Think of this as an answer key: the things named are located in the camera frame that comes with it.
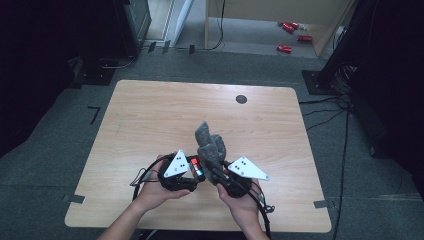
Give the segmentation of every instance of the hand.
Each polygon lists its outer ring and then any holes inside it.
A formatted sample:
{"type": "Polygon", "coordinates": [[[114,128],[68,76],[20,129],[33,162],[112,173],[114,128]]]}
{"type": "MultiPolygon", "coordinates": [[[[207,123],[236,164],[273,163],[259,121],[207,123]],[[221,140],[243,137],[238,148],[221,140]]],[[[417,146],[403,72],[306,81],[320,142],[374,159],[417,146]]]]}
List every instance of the hand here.
{"type": "MultiPolygon", "coordinates": [[[[157,172],[159,171],[162,163],[163,161],[160,161],[153,166],[149,180],[155,181],[158,179],[157,172]]],[[[134,204],[143,207],[146,211],[148,211],[159,207],[168,199],[178,199],[189,193],[190,191],[187,189],[175,192],[169,191],[163,188],[160,182],[145,182],[138,197],[134,200],[134,204]]]]}
{"type": "MultiPolygon", "coordinates": [[[[157,180],[157,172],[161,165],[162,161],[153,166],[149,180],[157,180]]],[[[147,211],[157,208],[168,199],[180,198],[189,193],[189,190],[168,191],[159,182],[144,183],[138,197],[98,239],[131,239],[137,224],[147,211]]]]}
{"type": "MultiPolygon", "coordinates": [[[[252,189],[250,192],[256,196],[260,193],[258,188],[259,182],[257,179],[252,180],[252,189]]],[[[227,204],[230,208],[231,215],[234,221],[239,225],[247,239],[268,239],[266,234],[262,231],[259,223],[259,209],[256,202],[248,194],[241,198],[232,198],[228,195],[224,186],[221,184],[216,185],[219,193],[219,198],[227,204]]]]}

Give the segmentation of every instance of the black tape mark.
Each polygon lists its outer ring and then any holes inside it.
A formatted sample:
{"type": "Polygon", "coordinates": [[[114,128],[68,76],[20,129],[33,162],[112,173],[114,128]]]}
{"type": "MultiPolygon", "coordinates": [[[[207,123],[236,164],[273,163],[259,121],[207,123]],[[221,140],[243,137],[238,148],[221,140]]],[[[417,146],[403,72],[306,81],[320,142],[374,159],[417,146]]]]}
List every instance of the black tape mark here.
{"type": "Polygon", "coordinates": [[[153,52],[155,50],[156,47],[156,42],[152,42],[149,46],[149,53],[153,52]]]}
{"type": "Polygon", "coordinates": [[[94,121],[96,121],[97,115],[99,115],[100,107],[92,107],[92,106],[88,106],[87,108],[88,108],[88,109],[97,109],[97,110],[96,110],[96,114],[94,114],[94,117],[93,117],[93,119],[91,120],[91,123],[90,123],[90,125],[93,125],[94,121]]]}
{"type": "Polygon", "coordinates": [[[163,46],[163,49],[162,49],[162,54],[168,53],[170,44],[171,44],[171,40],[168,40],[165,42],[165,45],[163,46]]]}
{"type": "Polygon", "coordinates": [[[194,45],[190,45],[190,49],[188,50],[188,54],[191,55],[194,53],[194,45]]]}
{"type": "Polygon", "coordinates": [[[321,201],[315,201],[314,206],[315,208],[327,208],[328,204],[327,204],[327,201],[321,200],[321,201]]]}
{"type": "Polygon", "coordinates": [[[84,196],[79,196],[79,195],[65,195],[62,199],[62,201],[64,202],[74,202],[74,203],[79,203],[79,204],[83,204],[85,200],[84,196]]]}

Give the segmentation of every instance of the black cable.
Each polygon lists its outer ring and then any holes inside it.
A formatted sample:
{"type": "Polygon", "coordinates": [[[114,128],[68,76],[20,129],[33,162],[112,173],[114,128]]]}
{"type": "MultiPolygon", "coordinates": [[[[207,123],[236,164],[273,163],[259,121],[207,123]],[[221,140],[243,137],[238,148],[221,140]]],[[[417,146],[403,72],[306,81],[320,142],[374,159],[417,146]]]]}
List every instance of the black cable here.
{"type": "Polygon", "coordinates": [[[302,114],[302,116],[303,116],[303,117],[306,117],[306,116],[309,116],[309,115],[314,114],[314,113],[320,113],[320,112],[335,112],[335,111],[339,111],[339,110],[340,110],[340,109],[323,109],[323,110],[316,110],[316,111],[312,111],[312,112],[309,112],[309,113],[302,114]]]}
{"type": "MultiPolygon", "coordinates": [[[[212,48],[200,48],[200,49],[196,49],[196,51],[213,51],[213,50],[217,49],[223,43],[223,40],[224,40],[224,28],[223,28],[224,12],[225,12],[225,0],[222,3],[221,23],[219,22],[219,19],[217,17],[218,28],[219,28],[219,31],[221,33],[221,36],[220,36],[220,38],[218,40],[218,43],[214,47],[212,47],[212,48]]],[[[143,46],[141,48],[141,50],[146,49],[146,48],[149,48],[149,47],[150,46],[143,46]]],[[[183,48],[183,47],[168,47],[168,48],[176,49],[176,50],[189,50],[189,48],[183,48]]]]}
{"type": "MultiPolygon", "coordinates": [[[[243,191],[246,191],[243,185],[241,185],[239,182],[236,182],[232,179],[230,179],[232,183],[235,183],[238,187],[240,187],[243,191]]],[[[255,201],[256,205],[258,206],[259,212],[262,215],[262,218],[264,219],[264,225],[265,225],[265,232],[269,239],[271,239],[271,227],[270,227],[270,221],[268,219],[267,213],[265,211],[265,208],[262,206],[261,202],[249,191],[246,191],[247,194],[255,201]]]]}
{"type": "Polygon", "coordinates": [[[143,179],[144,179],[144,177],[147,175],[147,173],[150,171],[150,169],[152,169],[153,168],[153,166],[155,166],[158,162],[160,162],[160,161],[162,161],[162,160],[165,160],[165,159],[167,159],[167,158],[169,158],[169,156],[170,155],[165,155],[165,156],[163,156],[163,157],[160,157],[160,158],[158,158],[158,159],[156,159],[156,161],[154,161],[147,169],[146,169],[146,171],[144,171],[144,173],[140,176],[140,178],[138,179],[138,182],[137,182],[137,184],[134,184],[134,182],[136,182],[137,180],[137,177],[136,177],[136,179],[134,179],[134,181],[130,184],[130,186],[135,186],[135,189],[134,189],[134,194],[133,194],[133,201],[137,198],[137,196],[138,196],[138,191],[140,190],[140,185],[141,185],[141,183],[143,182],[143,179]]]}
{"type": "Polygon", "coordinates": [[[341,113],[343,113],[344,111],[346,111],[346,109],[342,109],[340,110],[338,113],[336,113],[334,116],[332,116],[330,119],[328,119],[327,121],[321,122],[321,123],[317,123],[315,125],[310,126],[309,128],[306,129],[306,131],[309,131],[310,129],[320,126],[322,124],[326,124],[328,122],[330,122],[331,120],[333,120],[335,117],[337,117],[338,115],[340,115],[341,113]]]}
{"type": "Polygon", "coordinates": [[[342,99],[342,98],[341,98],[342,96],[343,96],[343,95],[338,96],[338,97],[329,97],[329,98],[324,98],[324,99],[321,99],[321,100],[313,100],[313,101],[299,102],[299,104],[315,104],[315,103],[322,103],[322,102],[328,102],[329,100],[333,100],[333,99],[340,100],[340,99],[342,99]]]}
{"type": "MultiPolygon", "coordinates": [[[[105,58],[100,58],[98,61],[99,61],[99,62],[101,62],[101,61],[103,61],[103,60],[105,60],[105,58]]],[[[133,63],[133,62],[134,62],[134,60],[135,60],[135,56],[131,56],[130,62],[129,62],[129,63],[127,63],[127,64],[124,64],[124,65],[121,65],[121,66],[112,66],[112,67],[109,67],[109,66],[103,66],[102,64],[100,64],[100,67],[101,67],[101,68],[104,68],[104,69],[120,69],[120,68],[126,68],[126,67],[128,67],[129,65],[131,65],[131,63],[133,63]]]]}
{"type": "Polygon", "coordinates": [[[343,147],[342,168],[341,168],[341,174],[340,174],[341,180],[340,180],[339,207],[338,207],[338,211],[337,211],[336,224],[334,226],[333,240],[335,240],[337,238],[337,231],[338,231],[338,228],[339,228],[340,215],[341,215],[341,211],[342,211],[343,192],[344,192],[344,174],[345,174],[346,152],[347,152],[347,140],[348,140],[348,134],[349,134],[349,113],[350,113],[350,111],[347,111],[346,129],[345,129],[345,143],[344,143],[344,147],[343,147]]]}

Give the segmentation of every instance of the red object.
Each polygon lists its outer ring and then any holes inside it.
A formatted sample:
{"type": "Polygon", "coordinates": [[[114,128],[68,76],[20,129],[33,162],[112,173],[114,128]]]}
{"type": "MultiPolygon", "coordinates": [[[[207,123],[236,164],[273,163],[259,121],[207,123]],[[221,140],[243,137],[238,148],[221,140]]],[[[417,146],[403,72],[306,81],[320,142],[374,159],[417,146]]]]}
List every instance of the red object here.
{"type": "Polygon", "coordinates": [[[294,29],[299,29],[299,23],[289,23],[294,29]]]}
{"type": "Polygon", "coordinates": [[[283,23],[283,25],[281,25],[281,26],[284,30],[286,30],[289,33],[294,32],[294,28],[290,25],[290,23],[283,23]]]}
{"type": "Polygon", "coordinates": [[[312,41],[312,36],[308,36],[308,35],[299,35],[297,37],[297,41],[302,41],[302,42],[311,42],[312,41]]]}
{"type": "Polygon", "coordinates": [[[291,51],[292,51],[292,48],[289,47],[289,46],[278,45],[277,51],[279,51],[279,52],[285,52],[285,53],[289,53],[290,54],[291,51]]]}

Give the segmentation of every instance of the gray carpet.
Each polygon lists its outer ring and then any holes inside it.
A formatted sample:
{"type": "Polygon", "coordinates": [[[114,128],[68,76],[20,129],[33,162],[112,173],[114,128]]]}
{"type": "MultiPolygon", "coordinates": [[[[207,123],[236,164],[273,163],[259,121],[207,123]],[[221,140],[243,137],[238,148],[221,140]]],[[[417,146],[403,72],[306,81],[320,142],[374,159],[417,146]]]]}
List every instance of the gray carpet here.
{"type": "MultiPolygon", "coordinates": [[[[112,84],[66,89],[24,144],[0,159],[0,239],[95,239],[103,229],[69,228],[68,203],[83,171],[102,117],[120,79],[284,86],[299,101],[317,100],[301,70],[320,70],[325,60],[285,56],[160,49],[143,51],[129,67],[118,69],[112,84]],[[91,125],[95,110],[99,116],[91,125]]],[[[304,114],[336,109],[335,103],[301,105],[304,114]]],[[[305,126],[335,112],[304,117],[305,126]]],[[[337,239],[423,239],[424,204],[411,176],[391,159],[374,159],[355,114],[349,114],[344,198],[337,239]]],[[[308,131],[324,196],[338,205],[346,113],[308,131]]],[[[337,208],[328,208],[333,226],[337,208]]],[[[273,233],[273,239],[331,239],[325,234],[273,233]]]]}

